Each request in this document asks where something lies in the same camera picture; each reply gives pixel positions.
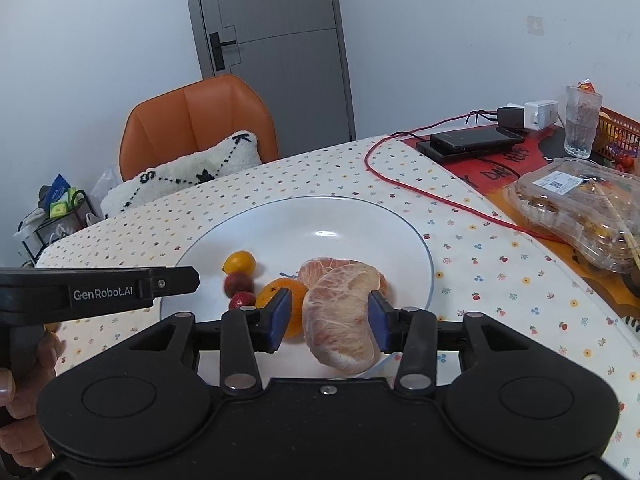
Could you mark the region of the left human hand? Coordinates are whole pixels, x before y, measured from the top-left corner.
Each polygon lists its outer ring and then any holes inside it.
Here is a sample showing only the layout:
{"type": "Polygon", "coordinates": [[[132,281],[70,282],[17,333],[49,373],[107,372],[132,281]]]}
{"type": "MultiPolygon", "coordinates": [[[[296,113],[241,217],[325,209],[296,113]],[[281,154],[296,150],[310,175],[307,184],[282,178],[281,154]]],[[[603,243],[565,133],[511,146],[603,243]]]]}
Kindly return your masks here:
{"type": "Polygon", "coordinates": [[[48,330],[40,340],[37,363],[30,373],[16,382],[12,373],[1,370],[1,406],[14,419],[1,429],[1,449],[26,468],[41,468],[52,460],[52,453],[36,417],[38,396],[56,376],[55,365],[64,344],[48,330]]]}

